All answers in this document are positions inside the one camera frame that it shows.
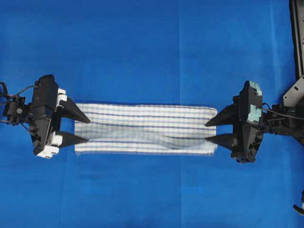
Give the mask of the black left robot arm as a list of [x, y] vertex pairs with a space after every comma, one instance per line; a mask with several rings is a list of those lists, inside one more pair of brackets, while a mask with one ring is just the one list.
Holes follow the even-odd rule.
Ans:
[[89, 124], [89, 118], [55, 82], [53, 75], [45, 75], [32, 85], [33, 97], [28, 104], [20, 92], [10, 95], [1, 82], [1, 96], [6, 99], [3, 116], [7, 125], [25, 125], [34, 147], [34, 155], [50, 159], [60, 148], [88, 142], [88, 139], [60, 130], [62, 118]]

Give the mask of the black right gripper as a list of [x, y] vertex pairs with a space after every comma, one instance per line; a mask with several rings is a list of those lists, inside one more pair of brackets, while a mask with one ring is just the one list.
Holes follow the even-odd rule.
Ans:
[[205, 126], [233, 124], [233, 133], [219, 134], [205, 138], [206, 141], [231, 150], [231, 157], [238, 163], [254, 163], [263, 133], [259, 129], [262, 123], [262, 91], [257, 83], [246, 81], [239, 95], [234, 98], [235, 105], [226, 106]]

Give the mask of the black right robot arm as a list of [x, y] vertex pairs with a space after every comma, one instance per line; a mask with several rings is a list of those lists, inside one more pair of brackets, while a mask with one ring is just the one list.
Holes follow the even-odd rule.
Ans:
[[264, 108], [262, 90], [246, 81], [233, 104], [226, 106], [206, 126], [233, 126], [233, 132], [207, 137], [206, 141], [225, 147], [238, 163], [255, 162], [265, 133], [292, 136], [304, 143], [304, 2], [289, 2], [297, 81], [283, 95], [282, 104]]

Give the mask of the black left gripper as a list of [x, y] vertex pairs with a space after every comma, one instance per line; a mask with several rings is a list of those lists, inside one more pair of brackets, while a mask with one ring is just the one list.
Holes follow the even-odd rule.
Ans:
[[29, 133], [34, 147], [34, 155], [50, 159], [59, 153], [59, 149], [71, 145], [86, 143], [89, 140], [68, 132], [60, 132], [58, 117], [91, 123], [76, 103], [59, 88], [53, 75], [40, 77], [34, 84], [29, 122]]

